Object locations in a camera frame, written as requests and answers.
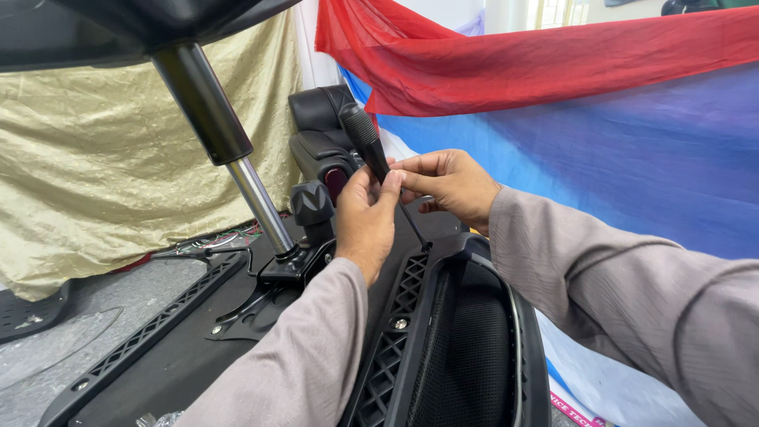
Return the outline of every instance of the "floor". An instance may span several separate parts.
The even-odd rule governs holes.
[[[200,261],[153,260],[127,273],[74,280],[62,323],[0,346],[0,425],[35,427],[64,387],[205,271]],[[553,406],[551,416],[552,427],[575,426]]]

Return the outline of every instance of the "black leather headrest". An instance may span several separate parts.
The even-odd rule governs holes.
[[[288,97],[296,129],[300,131],[336,131],[342,129],[337,112],[355,102],[347,84],[317,87]]]

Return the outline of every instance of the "black knob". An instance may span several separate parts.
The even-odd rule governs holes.
[[[335,238],[330,222],[335,216],[335,208],[324,184],[313,180],[293,185],[290,206],[295,223],[306,232],[309,245],[322,245]]]

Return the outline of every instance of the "gray sleeve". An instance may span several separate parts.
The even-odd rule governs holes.
[[[352,261],[335,258],[175,427],[334,427],[353,388],[366,324],[364,277]]]
[[[759,419],[759,261],[727,261],[504,188],[493,263],[584,346],[667,384],[708,425]]]

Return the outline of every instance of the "black mesh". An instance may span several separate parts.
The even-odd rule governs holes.
[[[450,274],[441,279],[406,425],[507,425],[508,296],[476,264],[460,286]]]

